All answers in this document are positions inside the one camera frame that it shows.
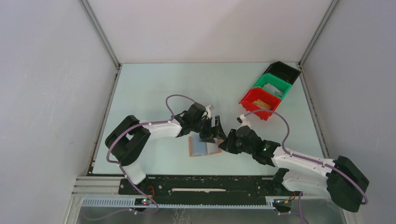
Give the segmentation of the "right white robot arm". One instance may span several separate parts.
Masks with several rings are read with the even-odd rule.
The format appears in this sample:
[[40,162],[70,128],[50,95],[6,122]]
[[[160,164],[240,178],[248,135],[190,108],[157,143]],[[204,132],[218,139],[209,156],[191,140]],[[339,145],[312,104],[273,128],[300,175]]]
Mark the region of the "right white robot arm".
[[340,208],[358,212],[368,203],[368,178],[347,157],[326,159],[285,148],[284,143],[261,139],[248,119],[238,117],[240,126],[232,129],[219,147],[232,154],[247,153],[259,164],[278,167],[272,190],[277,195],[300,191],[330,199]]

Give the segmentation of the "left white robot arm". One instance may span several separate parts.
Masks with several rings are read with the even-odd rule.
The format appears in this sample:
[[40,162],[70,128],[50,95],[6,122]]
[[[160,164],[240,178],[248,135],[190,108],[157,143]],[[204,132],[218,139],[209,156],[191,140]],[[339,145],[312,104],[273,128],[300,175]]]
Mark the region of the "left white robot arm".
[[105,145],[112,154],[115,163],[124,176],[129,179],[130,189],[136,194],[143,194],[148,188],[146,173],[138,158],[149,140],[186,136],[198,133],[205,143],[218,143],[226,139],[221,126],[220,116],[212,116],[213,105],[203,106],[193,103],[188,110],[173,114],[169,120],[141,122],[134,115],[125,117],[108,135]]

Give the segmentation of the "brown leather card holder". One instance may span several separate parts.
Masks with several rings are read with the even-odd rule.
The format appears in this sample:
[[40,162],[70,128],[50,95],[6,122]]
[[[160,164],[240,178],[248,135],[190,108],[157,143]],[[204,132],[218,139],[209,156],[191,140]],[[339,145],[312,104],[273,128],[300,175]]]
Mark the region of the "brown leather card holder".
[[215,143],[209,143],[201,141],[200,137],[197,135],[189,137],[189,156],[209,156],[212,154],[221,153],[222,149],[219,148],[219,145],[223,142],[223,140],[214,140]]

